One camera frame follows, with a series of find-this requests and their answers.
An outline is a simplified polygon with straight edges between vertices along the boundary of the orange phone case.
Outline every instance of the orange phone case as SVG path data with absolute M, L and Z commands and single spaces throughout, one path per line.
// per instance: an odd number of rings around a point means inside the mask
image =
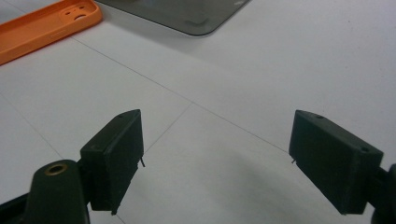
M 0 24 L 0 65 L 102 20 L 92 0 L 63 0 Z

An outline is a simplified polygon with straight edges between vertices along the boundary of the white surface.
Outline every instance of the white surface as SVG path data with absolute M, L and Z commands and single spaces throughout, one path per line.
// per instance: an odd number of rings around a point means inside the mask
M 0 22 L 51 2 L 0 0 Z M 396 162 L 394 1 L 252 0 L 204 38 L 100 7 L 97 26 L 0 67 L 0 203 L 140 108 L 148 167 L 120 219 L 92 223 L 369 223 L 371 208 L 338 215 L 284 151 L 302 109 Z

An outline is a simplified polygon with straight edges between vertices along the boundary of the brass insert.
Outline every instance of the brass insert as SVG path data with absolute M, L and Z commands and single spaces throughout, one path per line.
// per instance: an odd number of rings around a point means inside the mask
M 67 165 L 64 163 L 56 163 L 51 165 L 47 170 L 44 172 L 46 175 L 58 175 L 63 173 L 67 170 Z

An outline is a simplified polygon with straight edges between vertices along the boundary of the screw hole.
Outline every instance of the screw hole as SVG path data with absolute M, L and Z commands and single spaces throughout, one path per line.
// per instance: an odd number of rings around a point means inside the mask
M 361 151 L 362 151 L 363 153 L 367 153 L 367 152 L 370 151 L 370 149 L 368 149 L 367 147 L 362 147 L 362 148 L 361 148 Z
M 58 175 L 63 173 L 67 169 L 67 165 L 64 163 L 58 163 L 51 165 L 46 171 L 46 175 Z

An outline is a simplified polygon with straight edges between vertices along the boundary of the black plastic part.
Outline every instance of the black plastic part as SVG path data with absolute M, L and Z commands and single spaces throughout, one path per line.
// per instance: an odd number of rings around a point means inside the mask
M 140 110 L 117 115 L 82 148 L 78 163 L 82 175 L 91 176 L 92 210 L 117 213 L 143 150 Z
M 90 223 L 75 161 L 56 161 L 35 172 L 23 224 L 37 223 Z
M 382 151 L 330 120 L 297 110 L 290 155 L 341 214 L 362 214 Z
M 15 198 L 0 205 L 0 223 L 20 223 L 25 211 L 28 194 Z
M 209 35 L 249 0 L 97 0 L 187 35 Z

